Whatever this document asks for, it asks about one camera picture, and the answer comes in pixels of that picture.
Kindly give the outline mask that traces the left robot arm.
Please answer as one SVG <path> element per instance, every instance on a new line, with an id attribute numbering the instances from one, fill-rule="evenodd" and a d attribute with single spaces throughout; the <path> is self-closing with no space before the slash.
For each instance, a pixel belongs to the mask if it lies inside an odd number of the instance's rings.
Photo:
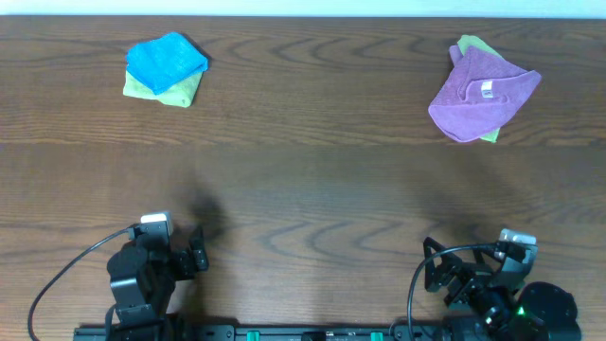
<path id="1" fill-rule="evenodd" d="M 167 314 L 176 283 L 208 269 L 204 233 L 196 228 L 188 247 L 173 250 L 170 224 L 133 224 L 129 241 L 107 263 L 115 305 L 105 318 L 110 341 L 180 340 L 185 323 Z"/>

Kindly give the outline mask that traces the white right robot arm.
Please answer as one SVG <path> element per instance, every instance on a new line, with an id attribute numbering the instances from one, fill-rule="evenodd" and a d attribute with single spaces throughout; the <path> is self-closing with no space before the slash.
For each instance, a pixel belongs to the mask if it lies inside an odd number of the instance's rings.
<path id="1" fill-rule="evenodd" d="M 423 241 L 424 288 L 445 287 L 448 307 L 469 308 L 472 317 L 444 320 L 432 340 L 580 341 L 578 307 L 561 287 L 525 283 L 538 255 L 534 236 L 504 229 L 496 242 L 447 248 Z"/>

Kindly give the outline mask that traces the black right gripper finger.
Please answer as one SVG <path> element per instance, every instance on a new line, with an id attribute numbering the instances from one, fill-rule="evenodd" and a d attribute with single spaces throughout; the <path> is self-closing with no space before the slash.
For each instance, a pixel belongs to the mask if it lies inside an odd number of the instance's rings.
<path id="1" fill-rule="evenodd" d="M 424 266 L 424 289 L 434 293 L 448 285 L 459 272 L 461 265 L 461 260 L 451 258 L 442 258 L 438 265 L 435 265 L 433 260 L 429 261 Z"/>
<path id="2" fill-rule="evenodd" d="M 446 247 L 431 237 L 423 241 L 423 254 L 427 261 L 425 273 L 435 275 L 451 271 L 462 263 L 462 259 L 454 253 L 445 253 Z"/>

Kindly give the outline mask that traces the blue microfiber cloth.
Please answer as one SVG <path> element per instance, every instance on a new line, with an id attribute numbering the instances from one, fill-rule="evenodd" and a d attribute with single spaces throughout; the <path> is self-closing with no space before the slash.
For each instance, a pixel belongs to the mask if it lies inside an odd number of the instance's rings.
<path id="1" fill-rule="evenodd" d="M 133 46 L 126 62 L 126 70 L 155 95 L 208 69 L 208 58 L 178 32 Z"/>

